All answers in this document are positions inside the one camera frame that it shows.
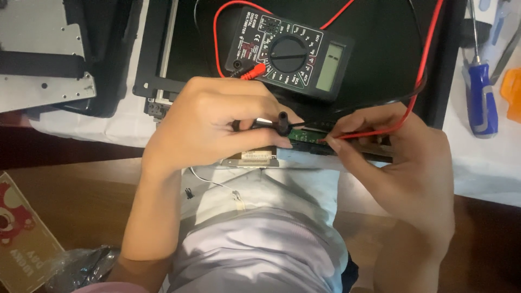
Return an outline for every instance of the green circuit board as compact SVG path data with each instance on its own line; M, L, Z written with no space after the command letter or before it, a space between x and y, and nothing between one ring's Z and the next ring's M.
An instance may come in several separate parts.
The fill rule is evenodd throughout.
M304 129L293 129L288 136L290 140L293 141L302 141L309 142L314 144L322 144L327 145L326 142L318 142L319 139L325 138L327 133L312 131L312 130L304 130Z

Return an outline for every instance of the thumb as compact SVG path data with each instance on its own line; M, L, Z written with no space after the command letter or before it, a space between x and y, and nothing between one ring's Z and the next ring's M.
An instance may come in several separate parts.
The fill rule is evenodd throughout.
M226 148L234 153L245 152L253 149L276 145L280 148L290 149L290 140L282 137L271 128L257 128L233 133L223 138L226 141Z
M343 139L326 136L329 146L338 154L342 165L371 193L378 192L378 186L385 185L387 174L365 160L364 156Z

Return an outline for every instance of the screwdriver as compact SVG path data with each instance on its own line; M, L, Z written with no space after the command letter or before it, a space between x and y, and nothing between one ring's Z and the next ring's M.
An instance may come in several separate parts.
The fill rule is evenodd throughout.
M479 58L474 0L469 0L469 4L474 24L475 57L471 64L467 64L468 122L475 137L489 139L498 133L498 111L490 85L489 65Z

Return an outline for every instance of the selector knob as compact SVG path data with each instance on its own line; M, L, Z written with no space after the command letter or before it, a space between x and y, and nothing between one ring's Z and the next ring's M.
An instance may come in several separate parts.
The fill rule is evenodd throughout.
M299 38L284 35L273 42L269 58L278 71L296 72L306 63L307 48Z

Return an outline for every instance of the red probe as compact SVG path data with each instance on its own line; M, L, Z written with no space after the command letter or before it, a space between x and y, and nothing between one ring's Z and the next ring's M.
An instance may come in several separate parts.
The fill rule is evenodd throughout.
M321 29L326 29L353 2L354 2L354 0L350 0L349 2L347 2L347 4L345 4L328 22L326 22L326 24L324 24L320 28ZM232 0L232 1L226 2L217 10L217 12L215 13L215 17L214 17L215 60L216 60L216 65L217 65L217 71L219 72L219 75L221 77L225 77L225 76L224 76L224 74L222 74L221 66L220 66L220 62L219 62L219 50L218 50L218 46L217 46L217 18L219 17L219 14L221 13L221 11L223 9L225 9L226 7L228 7L228 6L232 5L232 4L250 5L250 6L256 8L258 10L261 10L263 12L266 12L266 13L269 13L269 14L273 14L270 11L268 11L268 10L266 10L266 9L256 5L256 4L253 4L251 2L244 1L244 0ZM430 45L431 45L431 42L432 42L432 37L434 35L434 30L436 28L436 23L438 22L438 17L440 15L440 11L441 11L442 5L443 5L443 0L438 0L438 2L436 3L436 7L434 9L434 13L432 14L432 19L431 19L430 26L429 26L429 32L428 32L427 38L425 40L425 46L424 46L424 49L423 49L423 54L421 56L421 62L420 62L420 66L419 66L419 69L418 69L418 75L416 76L416 85L415 85L416 88L421 84L421 79L423 78L423 75L424 75L425 67L427 65L427 58L429 56ZM257 66L255 66L255 68L252 71L250 71L250 72L246 73L245 75L241 76L241 79L248 80L248 78L246 78L246 77L252 77L254 75L254 71L258 72L259 70L260 70L260 68L257 69ZM349 139L349 138L357 138L357 137L365 137L365 136L382 135L382 134L390 133L390 132L393 132L393 131L396 131L396 130L400 129L400 127L402 127L403 124L405 123L405 120L407 120L407 117L409 116L409 114L412 112L414 104L416 103L416 98L417 97L418 96L415 95L415 96L413 96L411 98L411 101L409 102L409 105L407 106L407 111L405 111L405 114L403 115L403 117L394 126L392 126L390 128L387 128L387 129L375 130L375 131L371 131L371 132L352 133L352 134L343 135L343 136L340 136L340 137L337 137L337 138L338 139Z

